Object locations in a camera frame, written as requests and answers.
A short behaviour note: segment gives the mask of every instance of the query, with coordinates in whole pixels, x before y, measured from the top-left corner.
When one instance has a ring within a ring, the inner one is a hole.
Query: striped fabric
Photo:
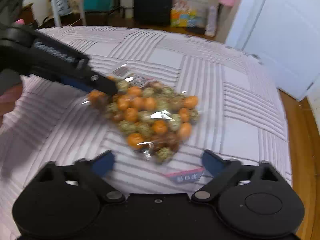
[[[287,124],[276,87],[254,57],[197,37],[114,27],[41,30],[90,55],[93,70],[107,75],[127,64],[133,72],[199,97],[199,122],[189,140],[164,165],[134,153],[117,127],[88,105],[85,93],[36,76],[23,78],[16,109],[0,128],[0,239],[19,232],[11,208],[48,161],[72,164],[111,149],[114,170],[105,180],[128,193],[192,193],[212,177],[174,184],[164,174],[201,167],[203,149],[257,165],[269,160],[291,183]]]

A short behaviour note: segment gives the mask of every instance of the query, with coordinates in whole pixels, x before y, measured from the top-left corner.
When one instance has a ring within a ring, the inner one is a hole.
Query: white door
[[[262,59],[280,89],[302,99],[320,73],[320,0],[265,0],[244,51]]]

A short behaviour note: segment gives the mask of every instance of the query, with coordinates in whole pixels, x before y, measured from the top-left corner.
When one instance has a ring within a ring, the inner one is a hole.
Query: brand logo
[[[47,53],[51,54],[52,56],[60,58],[68,63],[74,63],[76,61],[76,59],[74,57],[70,57],[67,54],[63,54],[53,47],[48,47],[48,46],[44,45],[41,41],[37,41],[34,46],[35,46],[35,48],[42,50],[44,52],[47,52]]]

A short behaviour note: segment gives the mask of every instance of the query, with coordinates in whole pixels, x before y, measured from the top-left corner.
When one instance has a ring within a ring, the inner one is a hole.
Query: black suitcase
[[[143,24],[170,24],[172,0],[134,0],[134,19]]]

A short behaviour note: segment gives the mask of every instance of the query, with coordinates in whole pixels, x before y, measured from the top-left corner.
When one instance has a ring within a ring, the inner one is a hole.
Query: striped bedsheet
[[[106,181],[123,193],[192,193],[212,177],[173,184],[163,173],[201,167],[203,149],[257,165],[269,160],[291,183],[287,124],[274,83],[259,61],[205,39],[163,31],[113,27],[41,30],[91,57],[95,71],[110,73],[123,62],[177,92],[199,97],[202,118],[192,136],[163,167],[141,160],[118,129],[89,106],[85,93],[36,76],[23,78],[24,92],[0,129],[0,239],[19,232],[11,208],[47,162],[68,165],[111,149],[114,170]]]

